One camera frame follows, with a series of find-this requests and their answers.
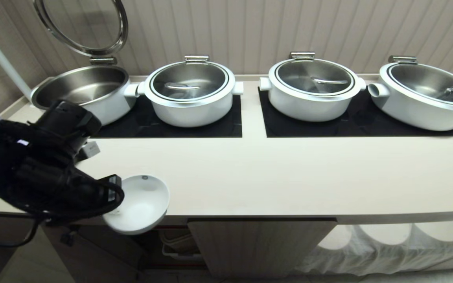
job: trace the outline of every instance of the cabinet door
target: cabinet door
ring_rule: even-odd
[[[337,225],[334,219],[190,220],[216,277],[285,277]]]

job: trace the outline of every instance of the glass lid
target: glass lid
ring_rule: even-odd
[[[228,75],[222,68],[207,62],[173,64],[151,80],[156,95],[174,101],[204,99],[222,90]]]
[[[53,36],[80,54],[106,56],[127,41],[121,0],[34,0],[34,9]]]
[[[419,95],[453,103],[453,75],[448,72],[420,64],[396,64],[389,74],[398,84]]]
[[[318,59],[288,61],[275,72],[278,80],[286,86],[311,95],[338,95],[354,84],[347,70]]]

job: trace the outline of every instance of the pot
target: pot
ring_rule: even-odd
[[[137,84],[131,84],[124,69],[112,66],[117,60],[108,56],[121,50],[127,41],[127,14],[121,0],[112,0],[120,25],[118,37],[111,45],[103,48],[87,47],[74,42],[52,21],[51,11],[47,11],[43,0],[33,2],[36,13],[50,33],[71,50],[90,56],[93,66],[77,68],[46,79],[32,90],[32,104],[46,110],[57,99],[67,100],[91,111],[102,125],[124,116],[134,106],[138,94]]]
[[[124,116],[139,96],[127,72],[116,66],[88,66],[45,80],[31,92],[31,102],[46,110],[67,100],[92,112],[107,125]]]
[[[292,52],[291,59],[270,68],[260,78],[260,90],[270,103],[298,120],[324,122],[340,117],[352,97],[366,89],[365,81],[346,67],[313,52]]]
[[[149,75],[144,94],[156,115],[176,127],[200,127],[225,116],[233,94],[242,94],[243,83],[209,56],[185,56],[185,61],[163,66]]]
[[[417,63],[415,57],[390,56],[368,91],[386,114],[414,127],[453,130],[453,74]]]

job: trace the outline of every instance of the black induction plate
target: black induction plate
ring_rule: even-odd
[[[412,127],[380,110],[362,91],[352,98],[347,111],[328,122],[304,122],[289,118],[268,100],[268,91],[260,91],[261,108],[268,138],[313,138],[348,136],[453,136],[451,131],[429,131]]]
[[[151,101],[140,96],[125,116],[106,125],[92,138],[242,138],[241,98],[234,95],[232,109],[220,120],[196,128],[181,128],[160,120]]]

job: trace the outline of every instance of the countertop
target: countertop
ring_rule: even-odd
[[[91,139],[101,153],[77,167],[162,179],[171,217],[453,220],[453,137],[267,138],[258,82],[248,79],[242,138]],[[41,114],[27,103],[9,119]],[[0,213],[20,211],[0,200]]]

